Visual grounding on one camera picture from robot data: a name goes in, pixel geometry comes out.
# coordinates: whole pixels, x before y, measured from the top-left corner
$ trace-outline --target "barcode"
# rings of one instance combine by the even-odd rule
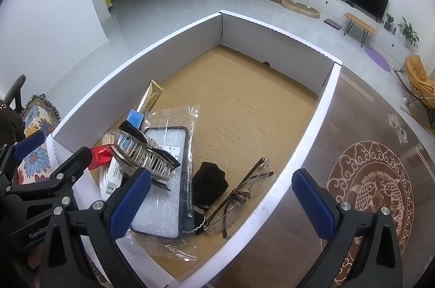
[[[115,191],[115,188],[116,188],[116,184],[109,181],[106,186],[106,194],[112,195],[113,192]]]

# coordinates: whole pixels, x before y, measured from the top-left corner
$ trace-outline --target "potted plant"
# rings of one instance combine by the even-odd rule
[[[402,22],[399,23],[397,26],[400,27],[400,30],[402,31],[401,38],[405,39],[404,45],[408,43],[415,46],[415,44],[420,41],[417,32],[412,30],[411,23],[408,24],[403,16],[402,16]]]
[[[391,30],[393,29],[393,24],[394,22],[394,17],[392,15],[390,15],[389,13],[387,13],[387,21],[384,24],[384,28],[386,30],[388,30],[389,32],[391,32]]]

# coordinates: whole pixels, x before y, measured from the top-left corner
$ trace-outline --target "wooden bench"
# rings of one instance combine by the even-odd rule
[[[351,30],[351,28],[353,27],[354,23],[356,23],[361,28],[364,28],[364,33],[362,34],[362,39],[361,39],[361,48],[362,48],[362,46],[364,45],[365,40],[367,39],[367,35],[369,33],[375,34],[376,33],[376,28],[372,27],[368,23],[364,22],[363,20],[361,20],[360,18],[354,16],[353,14],[351,14],[349,12],[346,12],[344,14],[344,16],[346,18],[349,18],[349,23],[347,24],[347,27],[344,30],[344,34],[343,35],[346,35]]]

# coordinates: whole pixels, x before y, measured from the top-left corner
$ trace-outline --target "gold tube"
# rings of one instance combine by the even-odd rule
[[[141,100],[141,103],[138,106],[137,111],[143,115],[147,113],[151,109],[151,107],[156,102],[160,93],[163,91],[163,88],[159,86],[159,84],[155,80],[151,80],[150,86],[148,87],[144,97]]]

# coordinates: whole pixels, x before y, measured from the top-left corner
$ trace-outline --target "white tv cabinet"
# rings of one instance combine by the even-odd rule
[[[314,7],[331,18],[337,23],[345,26],[349,19],[344,16],[349,12],[354,16],[362,19],[370,25],[376,27],[376,34],[368,37],[368,41],[373,48],[381,53],[390,65],[400,68],[405,63],[406,57],[410,55],[410,51],[403,46],[399,41],[398,36],[394,36],[386,31],[381,24],[378,24],[373,18],[367,16],[360,10],[350,6],[341,0],[295,0],[306,5]]]

